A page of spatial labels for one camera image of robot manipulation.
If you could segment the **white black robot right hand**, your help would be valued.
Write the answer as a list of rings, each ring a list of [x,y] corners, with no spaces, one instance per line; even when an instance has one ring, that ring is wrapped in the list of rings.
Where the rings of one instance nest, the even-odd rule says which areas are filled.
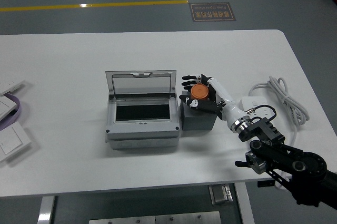
[[[192,110],[216,114],[219,119],[227,122],[232,132],[236,133],[240,133],[252,124],[249,115],[237,107],[229,92],[215,78],[199,74],[183,76],[182,80],[182,86],[190,93],[192,87],[199,83],[208,88],[209,97],[207,100],[194,99],[191,94],[180,95],[181,101]]]

